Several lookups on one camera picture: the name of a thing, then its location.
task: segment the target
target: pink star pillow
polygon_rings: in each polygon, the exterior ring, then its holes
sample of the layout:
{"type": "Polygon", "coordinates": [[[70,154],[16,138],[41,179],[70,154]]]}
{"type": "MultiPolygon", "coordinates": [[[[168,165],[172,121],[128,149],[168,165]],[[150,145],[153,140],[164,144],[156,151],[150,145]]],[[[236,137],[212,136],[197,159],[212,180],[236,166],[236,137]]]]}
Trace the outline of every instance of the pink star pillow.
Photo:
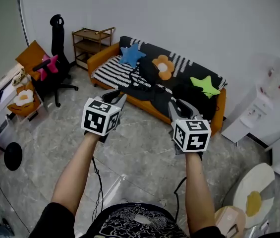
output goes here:
{"type": "MultiPolygon", "coordinates": [[[[47,65],[47,68],[50,70],[51,73],[58,73],[58,69],[56,68],[56,61],[57,61],[58,55],[50,58],[48,55],[43,55],[42,61],[46,61],[48,59],[51,59],[51,62],[47,65]]],[[[43,68],[39,69],[38,72],[41,74],[41,81],[44,81],[47,77],[47,73],[44,71],[43,68]]]]}

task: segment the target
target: blue star pillow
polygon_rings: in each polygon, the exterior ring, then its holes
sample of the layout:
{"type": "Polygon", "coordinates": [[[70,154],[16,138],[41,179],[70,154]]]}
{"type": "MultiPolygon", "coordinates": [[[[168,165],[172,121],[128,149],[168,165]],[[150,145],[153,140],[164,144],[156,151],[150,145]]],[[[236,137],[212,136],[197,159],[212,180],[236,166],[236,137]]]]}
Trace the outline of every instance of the blue star pillow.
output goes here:
{"type": "Polygon", "coordinates": [[[122,58],[119,63],[128,63],[132,68],[136,67],[136,62],[139,58],[145,57],[146,55],[138,51],[138,44],[134,43],[130,48],[121,47],[122,58]]]}

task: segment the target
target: green star pillow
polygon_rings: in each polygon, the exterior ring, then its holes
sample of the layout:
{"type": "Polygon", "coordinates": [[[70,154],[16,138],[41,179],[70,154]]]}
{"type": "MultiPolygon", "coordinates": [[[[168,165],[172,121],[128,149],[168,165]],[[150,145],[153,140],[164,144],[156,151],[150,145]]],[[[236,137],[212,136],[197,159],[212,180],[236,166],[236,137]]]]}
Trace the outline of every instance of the green star pillow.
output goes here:
{"type": "Polygon", "coordinates": [[[211,77],[207,76],[203,80],[199,80],[195,77],[190,78],[191,82],[194,86],[202,87],[203,93],[207,95],[208,98],[211,98],[214,95],[218,95],[220,93],[213,85],[211,84],[211,77]]]}

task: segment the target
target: wooden cart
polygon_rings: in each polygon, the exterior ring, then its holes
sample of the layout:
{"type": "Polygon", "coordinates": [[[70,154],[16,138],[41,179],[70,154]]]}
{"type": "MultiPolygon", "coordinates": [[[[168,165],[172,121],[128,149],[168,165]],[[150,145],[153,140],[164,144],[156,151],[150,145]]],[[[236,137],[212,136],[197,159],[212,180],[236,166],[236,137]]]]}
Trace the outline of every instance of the wooden cart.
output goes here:
{"type": "Polygon", "coordinates": [[[109,46],[111,46],[112,31],[114,29],[115,27],[111,27],[102,31],[96,31],[83,28],[79,31],[72,32],[72,42],[77,65],[88,70],[87,60],[94,54],[108,47],[107,44],[103,43],[103,40],[110,38],[109,46]],[[78,42],[75,42],[75,36],[79,38],[78,42]]]}

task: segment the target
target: black and white marker cube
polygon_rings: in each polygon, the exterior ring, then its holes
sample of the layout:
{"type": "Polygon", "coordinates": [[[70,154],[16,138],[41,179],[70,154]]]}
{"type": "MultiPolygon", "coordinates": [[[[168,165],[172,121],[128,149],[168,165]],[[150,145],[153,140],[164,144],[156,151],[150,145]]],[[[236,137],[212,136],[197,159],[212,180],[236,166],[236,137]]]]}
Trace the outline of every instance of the black and white marker cube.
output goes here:
{"type": "Polygon", "coordinates": [[[183,152],[207,150],[211,129],[207,120],[176,120],[173,140],[183,152]]]}
{"type": "Polygon", "coordinates": [[[81,128],[105,136],[117,126],[121,108],[89,98],[84,106],[81,128]]]}

